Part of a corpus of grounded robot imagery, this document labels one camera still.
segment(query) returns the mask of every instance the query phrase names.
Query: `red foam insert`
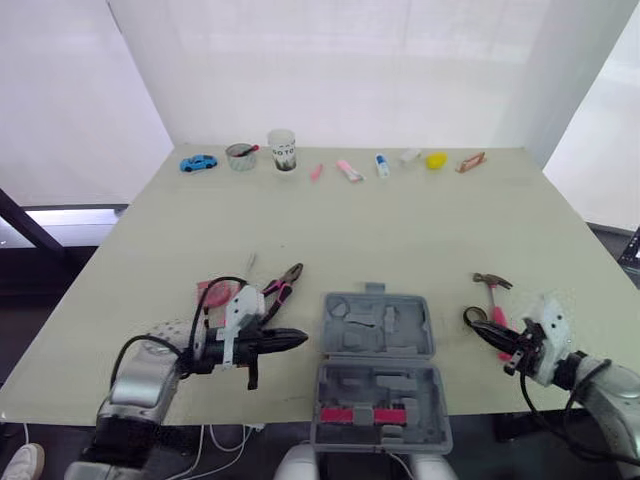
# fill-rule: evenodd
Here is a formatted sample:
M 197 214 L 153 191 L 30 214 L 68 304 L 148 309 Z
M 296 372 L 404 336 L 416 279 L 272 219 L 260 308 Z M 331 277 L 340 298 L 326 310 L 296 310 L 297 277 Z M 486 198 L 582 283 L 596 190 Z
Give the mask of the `red foam insert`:
M 353 423 L 353 410 L 350 408 L 323 408 L 320 411 L 323 423 Z
M 374 423 L 404 425 L 407 423 L 407 412 L 400 408 L 375 408 L 373 421 Z

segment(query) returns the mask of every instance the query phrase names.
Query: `white shoe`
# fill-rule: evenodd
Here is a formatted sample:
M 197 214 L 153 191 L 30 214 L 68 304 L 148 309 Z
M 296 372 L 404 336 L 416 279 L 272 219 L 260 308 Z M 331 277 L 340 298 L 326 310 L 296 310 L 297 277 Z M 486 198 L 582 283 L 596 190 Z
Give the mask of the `white shoe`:
M 44 449 L 37 443 L 29 443 L 13 455 L 0 480 L 38 480 L 43 467 Z
M 313 447 L 297 445 L 292 447 L 280 462 L 274 480 L 319 480 L 319 478 Z
M 458 480 L 449 463 L 440 455 L 411 455 L 411 471 L 415 480 Z

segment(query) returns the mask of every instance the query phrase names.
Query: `white wall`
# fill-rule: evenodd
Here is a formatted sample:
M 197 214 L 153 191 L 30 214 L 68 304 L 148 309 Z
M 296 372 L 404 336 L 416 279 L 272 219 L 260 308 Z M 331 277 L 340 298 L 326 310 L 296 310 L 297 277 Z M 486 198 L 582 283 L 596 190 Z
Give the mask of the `white wall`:
M 640 225 L 640 8 L 544 171 L 586 221 Z
M 110 0 L 175 143 L 526 146 L 547 161 L 637 0 Z
M 0 2 L 0 188 L 127 203 L 171 141 L 104 0 Z

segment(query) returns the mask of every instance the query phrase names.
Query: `pink-handled hammer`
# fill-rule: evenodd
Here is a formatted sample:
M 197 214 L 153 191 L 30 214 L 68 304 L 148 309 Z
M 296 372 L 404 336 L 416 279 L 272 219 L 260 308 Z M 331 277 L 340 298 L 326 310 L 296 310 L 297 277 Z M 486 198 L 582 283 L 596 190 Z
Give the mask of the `pink-handled hammer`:
M 496 297 L 493 291 L 498 287 L 498 285 L 506 288 L 507 290 L 513 287 L 513 285 L 510 282 L 506 281 L 504 278 L 493 275 L 491 273 L 474 273 L 473 281 L 484 282 L 487 284 L 487 286 L 489 287 L 489 295 L 491 296 L 491 318 L 498 325 L 509 328 L 509 326 L 507 325 L 507 317 L 504 314 L 502 308 L 500 308 L 496 303 Z M 508 360 L 509 358 L 511 358 L 511 355 L 501 352 L 500 354 L 498 354 L 498 357 L 500 357 L 501 360 Z

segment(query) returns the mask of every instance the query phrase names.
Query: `gray tool case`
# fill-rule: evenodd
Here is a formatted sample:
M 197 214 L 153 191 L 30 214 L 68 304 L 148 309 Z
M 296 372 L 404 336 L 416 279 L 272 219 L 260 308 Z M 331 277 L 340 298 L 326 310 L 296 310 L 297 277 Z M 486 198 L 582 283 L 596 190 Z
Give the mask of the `gray tool case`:
M 324 452 L 446 454 L 451 426 L 423 297 L 367 293 L 325 298 L 311 444 Z

